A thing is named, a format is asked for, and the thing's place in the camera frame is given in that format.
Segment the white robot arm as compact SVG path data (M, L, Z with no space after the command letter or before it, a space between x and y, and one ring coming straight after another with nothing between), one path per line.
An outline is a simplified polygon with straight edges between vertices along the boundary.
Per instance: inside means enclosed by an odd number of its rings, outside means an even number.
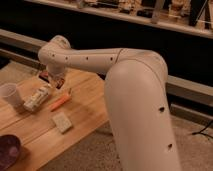
M105 76L105 104L123 171L182 171L161 55L129 48L74 50L57 35L38 58L53 77L67 67Z

